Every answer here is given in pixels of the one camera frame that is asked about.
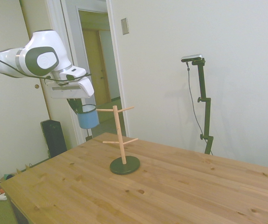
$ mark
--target door frame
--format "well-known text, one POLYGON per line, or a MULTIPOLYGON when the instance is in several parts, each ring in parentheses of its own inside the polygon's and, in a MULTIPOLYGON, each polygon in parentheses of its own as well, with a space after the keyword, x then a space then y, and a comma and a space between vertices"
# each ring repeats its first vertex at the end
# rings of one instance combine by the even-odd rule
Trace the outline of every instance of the door frame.
MULTIPOLYGON (((48 8, 48 13, 49 13, 49 19, 51 22, 52 28, 58 32, 59 36, 62 38, 62 41, 64 42, 65 46, 69 46, 70 51, 68 52, 69 58, 72 59, 72 62, 74 65, 78 65, 77 62, 77 57, 76 57, 76 49, 72 37, 72 31, 69 26, 69 17, 68 17, 68 10, 66 7, 66 0, 45 0, 46 5, 48 8)), ((119 92, 120 92, 120 99, 121 99, 121 104, 123 108, 126 108, 126 102, 125 102, 125 96, 124 96, 124 85, 123 85, 123 79, 122 79, 122 69, 121 69, 121 64, 120 64, 120 56, 119 56, 119 51, 118 51, 118 45, 117 45, 117 35, 116 35, 116 27, 114 23, 114 15, 113 15, 113 10, 112 10, 112 0, 106 0, 107 4, 107 11, 108 11, 108 18, 109 18, 109 24, 110 24, 110 32, 111 32, 111 38, 112 38, 112 45, 113 45, 113 52, 114 52, 114 58, 115 58, 115 65, 116 65, 116 71, 117 71, 117 80, 118 80, 118 86, 119 86, 119 92)), ((90 11, 89 9, 85 9, 80 6, 76 6, 76 11, 77 11, 77 18, 78 18, 78 26, 80 29, 80 32, 83 37, 82 33, 82 27, 80 23, 80 15, 79 15, 79 10, 82 11, 90 11)), ((84 43, 84 38, 82 38, 82 44, 85 49, 85 43, 84 43)), ((77 139, 77 144, 81 144, 85 142, 85 137, 87 136, 86 132, 84 132, 83 129, 79 127, 77 117, 75 113, 70 109, 71 112, 71 117, 73 121, 73 126, 76 134, 76 139, 77 139)), ((126 135, 130 136, 130 131, 129 131, 129 122, 128 122, 128 116, 127 113, 124 113, 124 125, 125 125, 125 131, 126 135)))
MULTIPOLYGON (((47 11, 51 27, 58 33, 63 44, 65 45, 69 60, 75 66, 77 66, 78 61, 76 57, 76 49, 74 47, 74 42, 71 35, 71 30, 69 26, 66 26, 66 23, 69 24, 69 18, 64 17, 64 14, 67 14, 66 7, 63 7, 65 5, 65 1, 64 3, 62 3, 61 0, 45 0, 45 2, 48 9, 47 11)), ((85 138, 88 136, 87 132, 84 131, 84 129, 80 128, 78 117, 71 108, 69 108, 69 113, 72 119, 77 145, 80 145, 86 142, 85 138)))

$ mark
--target black round base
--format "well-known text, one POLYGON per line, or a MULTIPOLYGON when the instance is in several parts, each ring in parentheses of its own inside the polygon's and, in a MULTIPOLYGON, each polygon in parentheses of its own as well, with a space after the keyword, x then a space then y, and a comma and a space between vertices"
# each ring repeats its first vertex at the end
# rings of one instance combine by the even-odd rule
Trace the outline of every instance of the black round base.
POLYGON ((126 164, 123 164, 121 157, 113 160, 110 170, 114 174, 126 175, 135 172, 140 166, 140 161, 134 156, 126 156, 126 164))

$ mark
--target black speaker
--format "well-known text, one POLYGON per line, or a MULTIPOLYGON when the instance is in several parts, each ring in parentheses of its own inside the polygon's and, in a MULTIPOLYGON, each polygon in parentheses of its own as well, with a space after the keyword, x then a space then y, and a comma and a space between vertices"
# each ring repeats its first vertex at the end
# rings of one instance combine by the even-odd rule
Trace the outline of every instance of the black speaker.
POLYGON ((67 151, 67 146, 59 121, 45 120, 41 122, 42 132, 49 148, 51 158, 67 151))

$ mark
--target doorway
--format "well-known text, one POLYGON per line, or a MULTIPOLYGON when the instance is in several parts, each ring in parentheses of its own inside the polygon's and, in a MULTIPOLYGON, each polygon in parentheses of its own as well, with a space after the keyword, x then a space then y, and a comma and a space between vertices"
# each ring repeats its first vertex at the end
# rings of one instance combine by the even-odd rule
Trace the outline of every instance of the doorway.
MULTIPOLYGON (((79 16, 88 67, 95 90, 96 107, 111 109, 113 105, 117 105, 120 110, 122 107, 108 14, 79 10, 79 16)), ((117 133, 113 113, 98 112, 98 116, 100 125, 91 129, 93 137, 105 132, 117 133)), ((122 113, 119 114, 119 119, 122 135, 125 136, 122 113)))

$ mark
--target wooden mug tree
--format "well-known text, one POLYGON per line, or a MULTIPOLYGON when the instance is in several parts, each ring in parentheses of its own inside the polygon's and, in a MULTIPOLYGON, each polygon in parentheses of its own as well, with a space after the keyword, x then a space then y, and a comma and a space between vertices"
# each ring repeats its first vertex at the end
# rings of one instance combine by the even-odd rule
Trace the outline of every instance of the wooden mug tree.
POLYGON ((123 141, 123 137, 121 134, 121 128, 120 128, 119 115, 118 115, 119 112, 123 112, 123 111, 133 109, 133 108, 134 107, 132 106, 132 107, 118 110, 117 106, 114 105, 113 109, 97 109, 96 110, 98 112, 113 112, 114 113, 118 141, 103 141, 103 143, 107 143, 107 144, 119 144, 121 157, 115 159, 110 164, 110 170, 114 174, 119 174, 119 175, 130 174, 130 173, 133 173, 134 171, 136 171, 140 167, 140 161, 137 157, 125 156, 124 145, 128 144, 130 142, 136 141, 138 139, 132 139, 132 140, 127 141, 127 142, 123 141))

